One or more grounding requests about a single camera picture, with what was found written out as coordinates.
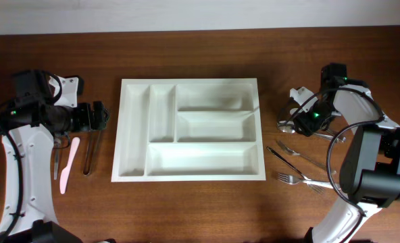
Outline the long steel tongs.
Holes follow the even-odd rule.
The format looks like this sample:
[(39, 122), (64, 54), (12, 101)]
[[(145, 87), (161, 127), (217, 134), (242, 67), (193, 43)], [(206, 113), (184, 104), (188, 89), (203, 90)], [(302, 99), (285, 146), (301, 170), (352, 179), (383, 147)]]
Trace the long steel tongs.
[(92, 173), (95, 163), (95, 154), (99, 150), (99, 146), (101, 143), (101, 134), (101, 130), (90, 133), (86, 150), (86, 159), (84, 161), (84, 167), (82, 170), (82, 174), (84, 176), (89, 176)]

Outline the steel spoon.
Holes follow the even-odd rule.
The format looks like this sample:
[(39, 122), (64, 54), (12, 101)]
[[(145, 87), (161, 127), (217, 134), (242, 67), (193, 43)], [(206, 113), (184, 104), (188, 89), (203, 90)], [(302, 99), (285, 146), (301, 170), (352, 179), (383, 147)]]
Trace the steel spoon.
[[(327, 129), (326, 132), (328, 134), (330, 134), (331, 136), (336, 136), (338, 134), (338, 132), (336, 132), (334, 130), (331, 130), (330, 128)], [(344, 143), (346, 141), (346, 137), (341, 134), (340, 136), (337, 137), (337, 140), (338, 140), (339, 143)]]
[[(290, 134), (298, 133), (298, 134), (302, 134), (302, 135), (306, 136), (306, 134), (303, 133), (303, 130), (301, 128), (297, 128), (296, 125), (292, 121), (289, 121), (288, 123), (286, 123), (285, 121), (279, 121), (276, 126), (281, 132), (290, 133)], [(319, 132), (313, 132), (310, 135), (314, 135), (314, 136), (317, 136), (317, 137), (320, 137), (320, 138), (323, 138), (326, 140), (332, 140), (332, 138), (333, 138), (333, 136), (331, 136), (328, 133), (323, 134), (323, 133), (319, 133)]]

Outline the dark handled steel fork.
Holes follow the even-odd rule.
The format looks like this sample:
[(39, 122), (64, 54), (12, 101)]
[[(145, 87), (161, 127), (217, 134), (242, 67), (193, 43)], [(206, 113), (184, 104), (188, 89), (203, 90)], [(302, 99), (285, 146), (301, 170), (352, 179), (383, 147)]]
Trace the dark handled steel fork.
[[(289, 163), (284, 157), (282, 157), (281, 155), (279, 155), (274, 149), (272, 149), (270, 146), (267, 146), (266, 149), (273, 154), (276, 158), (278, 158), (280, 161), (282, 161), (285, 165), (287, 165), (288, 167), (290, 167), (293, 171), (295, 171), (298, 175), (299, 178), (302, 179), (306, 179), (306, 180), (310, 180), (308, 177), (306, 177), (302, 172), (300, 172), (294, 165), (292, 165), (291, 163)], [(310, 188), (311, 190), (313, 190), (316, 194), (320, 194), (322, 195), (324, 193), (324, 189), (323, 187), (319, 187), (319, 186), (309, 186), (307, 184), (305, 184), (308, 188)]]

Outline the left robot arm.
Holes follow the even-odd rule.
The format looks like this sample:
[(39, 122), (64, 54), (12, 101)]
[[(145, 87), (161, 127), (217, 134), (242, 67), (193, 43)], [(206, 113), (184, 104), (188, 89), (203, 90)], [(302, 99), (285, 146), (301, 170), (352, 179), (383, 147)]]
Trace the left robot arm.
[(84, 80), (45, 70), (13, 75), (16, 95), (0, 104), (6, 183), (0, 242), (80, 242), (57, 222), (51, 189), (55, 140), (71, 132), (104, 130), (101, 101), (78, 103)]

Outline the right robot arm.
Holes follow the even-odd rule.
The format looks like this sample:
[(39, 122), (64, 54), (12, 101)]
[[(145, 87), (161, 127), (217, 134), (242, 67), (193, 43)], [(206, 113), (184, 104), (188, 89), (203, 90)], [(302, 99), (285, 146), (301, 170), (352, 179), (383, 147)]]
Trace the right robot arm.
[[(320, 89), (291, 89), (298, 104), (289, 121), (295, 131), (311, 136), (326, 130), (336, 116), (347, 126), (331, 139), (326, 153), (326, 173), (338, 198), (326, 217), (308, 229), (305, 242), (350, 242), (373, 215), (400, 200), (400, 125), (392, 121), (372, 97), (362, 80), (351, 79), (340, 63), (324, 66)], [(352, 131), (353, 140), (334, 182), (330, 160), (336, 141)]]

